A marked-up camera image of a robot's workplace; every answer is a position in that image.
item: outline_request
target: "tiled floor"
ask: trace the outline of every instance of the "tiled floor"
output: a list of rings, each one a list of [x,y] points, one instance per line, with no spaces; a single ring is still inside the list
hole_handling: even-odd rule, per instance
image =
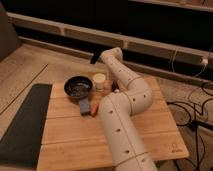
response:
[[[10,124],[14,114],[19,108],[31,86],[35,83],[64,82],[69,77],[85,72],[106,71],[103,64],[89,64],[88,60],[57,53],[47,49],[24,44],[13,54],[0,63],[0,138]],[[196,87],[163,78],[157,78],[161,90],[168,101],[188,101],[189,93]],[[202,103],[209,96],[204,95],[200,89],[195,91],[192,99]],[[213,122],[213,102],[207,104],[209,110],[209,121]],[[182,110],[171,107],[177,121],[185,119]],[[186,145],[190,151],[191,158],[195,158],[193,134],[187,128],[180,128]],[[209,170],[213,166],[212,136],[210,131],[200,129],[206,145],[206,157],[202,162],[202,170]],[[182,171],[191,171],[193,167],[180,161]],[[1,171],[28,171],[29,168],[17,168],[11,166],[0,166]],[[164,163],[160,170],[172,171],[172,162]]]

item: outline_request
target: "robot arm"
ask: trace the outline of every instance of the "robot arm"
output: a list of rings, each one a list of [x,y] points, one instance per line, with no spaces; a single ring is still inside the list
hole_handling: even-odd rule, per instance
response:
[[[156,171],[157,168],[134,127],[130,115],[146,110],[153,94],[141,76],[118,59],[120,48],[102,52],[101,59],[127,91],[110,93],[99,104],[99,116],[117,171]]]

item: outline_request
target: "dark gray mat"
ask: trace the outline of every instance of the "dark gray mat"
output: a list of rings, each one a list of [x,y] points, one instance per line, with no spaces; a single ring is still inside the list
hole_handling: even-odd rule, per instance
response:
[[[52,86],[35,84],[0,141],[0,162],[36,166]]]

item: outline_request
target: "wooden board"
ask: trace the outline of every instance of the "wooden board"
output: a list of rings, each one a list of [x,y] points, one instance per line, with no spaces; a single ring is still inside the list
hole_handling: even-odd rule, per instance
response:
[[[188,156],[188,151],[168,109],[157,81],[145,78],[154,92],[154,103],[132,120],[154,160]],[[79,107],[64,93],[64,84],[54,84],[42,138],[38,171],[82,170],[113,165],[99,117],[81,117]],[[93,105],[110,92],[93,91]]]

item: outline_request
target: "plywood platform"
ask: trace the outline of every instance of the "plywood platform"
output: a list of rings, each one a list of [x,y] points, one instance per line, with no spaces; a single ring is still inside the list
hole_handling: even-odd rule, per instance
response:
[[[152,158],[156,161],[188,156],[188,150],[176,127],[157,81],[145,78],[154,91],[154,103],[145,112],[132,117]],[[53,84],[37,171],[85,170],[110,167],[111,155],[99,117],[81,117],[78,105],[64,93],[64,83]],[[110,92],[90,96],[93,105]]]

